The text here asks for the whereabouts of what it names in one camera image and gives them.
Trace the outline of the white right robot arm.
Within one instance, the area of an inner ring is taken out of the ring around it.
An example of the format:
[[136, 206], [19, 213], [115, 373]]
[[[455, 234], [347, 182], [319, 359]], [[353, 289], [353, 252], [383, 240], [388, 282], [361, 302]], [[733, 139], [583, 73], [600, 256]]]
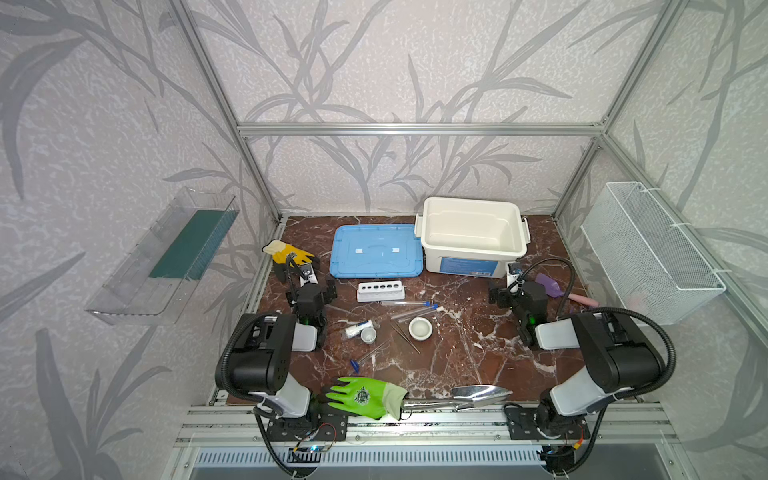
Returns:
[[675, 371], [677, 355], [671, 338], [640, 313], [596, 307], [549, 322], [547, 294], [533, 282], [492, 286], [489, 302], [513, 312], [526, 346], [578, 349], [584, 362], [568, 380], [542, 392], [536, 407], [511, 403], [503, 407], [513, 440], [587, 439], [588, 415], [659, 389]]

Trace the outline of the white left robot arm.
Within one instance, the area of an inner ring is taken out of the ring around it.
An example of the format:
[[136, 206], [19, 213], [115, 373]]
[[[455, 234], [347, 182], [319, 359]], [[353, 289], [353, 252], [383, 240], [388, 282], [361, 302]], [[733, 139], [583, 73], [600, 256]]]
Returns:
[[256, 413], [274, 422], [319, 422], [317, 401], [291, 374], [295, 352], [320, 350], [327, 338], [326, 306], [337, 298], [335, 281], [324, 287], [306, 283], [288, 294], [289, 313], [259, 312], [241, 316], [218, 361], [219, 389], [253, 402]]

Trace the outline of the blue capped test tube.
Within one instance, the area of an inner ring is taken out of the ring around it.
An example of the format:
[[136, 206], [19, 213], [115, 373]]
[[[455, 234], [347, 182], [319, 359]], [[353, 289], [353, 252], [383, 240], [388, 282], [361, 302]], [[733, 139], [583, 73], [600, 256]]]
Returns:
[[435, 313], [435, 312], [438, 312], [439, 310], [440, 310], [439, 306], [423, 306], [415, 310], [395, 314], [391, 317], [391, 320], [392, 321], [400, 321], [403, 319], [408, 320], [414, 317]]
[[428, 307], [428, 308], [432, 307], [432, 304], [430, 302], [423, 302], [423, 301], [387, 300], [387, 301], [382, 301], [380, 303], [384, 306], [396, 306], [396, 307], [405, 307], [405, 306]]

